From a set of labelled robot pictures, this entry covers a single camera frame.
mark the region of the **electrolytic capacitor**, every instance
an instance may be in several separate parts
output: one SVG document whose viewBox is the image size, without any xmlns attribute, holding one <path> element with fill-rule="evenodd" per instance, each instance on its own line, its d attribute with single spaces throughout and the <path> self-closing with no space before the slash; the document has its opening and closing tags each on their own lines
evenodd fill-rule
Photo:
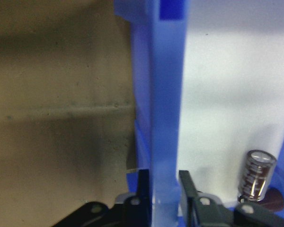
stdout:
<svg viewBox="0 0 284 227">
<path fill-rule="evenodd" d="M 240 199 L 249 201 L 264 199 L 275 166 L 276 158 L 268 152 L 262 150 L 249 151 L 242 179 L 239 183 Z"/>
</svg>

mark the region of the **blue plastic panel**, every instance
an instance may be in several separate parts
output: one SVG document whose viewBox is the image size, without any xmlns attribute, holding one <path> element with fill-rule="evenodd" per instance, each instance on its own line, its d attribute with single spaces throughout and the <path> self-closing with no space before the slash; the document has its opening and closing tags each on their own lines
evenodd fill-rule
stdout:
<svg viewBox="0 0 284 227">
<path fill-rule="evenodd" d="M 138 167 L 150 169 L 152 226 L 178 224 L 179 109 L 188 0 L 115 0 L 131 22 Z"/>
</svg>

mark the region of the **blue plastic frame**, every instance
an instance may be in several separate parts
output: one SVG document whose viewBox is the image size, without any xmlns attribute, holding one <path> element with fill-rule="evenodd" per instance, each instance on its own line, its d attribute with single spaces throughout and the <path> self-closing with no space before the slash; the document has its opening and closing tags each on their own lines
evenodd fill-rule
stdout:
<svg viewBox="0 0 284 227">
<path fill-rule="evenodd" d="M 131 22 L 137 162 L 150 169 L 153 227 L 184 226 L 176 164 L 189 2 L 115 0 L 115 14 Z M 128 175 L 132 191 L 134 179 Z M 271 186 L 284 195 L 284 144 Z"/>
</svg>

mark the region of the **white panel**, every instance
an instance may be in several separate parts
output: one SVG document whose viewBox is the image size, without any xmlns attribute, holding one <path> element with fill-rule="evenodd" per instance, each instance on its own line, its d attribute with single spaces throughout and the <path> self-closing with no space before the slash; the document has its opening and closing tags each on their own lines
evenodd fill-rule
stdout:
<svg viewBox="0 0 284 227">
<path fill-rule="evenodd" d="M 283 140 L 284 1 L 192 1 L 178 168 L 231 205 L 246 152 Z"/>
</svg>

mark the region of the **blue plastic tab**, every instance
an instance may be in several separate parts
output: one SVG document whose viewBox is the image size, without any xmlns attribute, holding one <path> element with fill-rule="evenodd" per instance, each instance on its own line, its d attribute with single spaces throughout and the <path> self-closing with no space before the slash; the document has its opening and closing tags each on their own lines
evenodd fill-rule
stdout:
<svg viewBox="0 0 284 227">
<path fill-rule="evenodd" d="M 189 0 L 115 0 L 131 22 L 139 168 L 150 168 L 152 226 L 178 224 L 178 126 Z"/>
</svg>

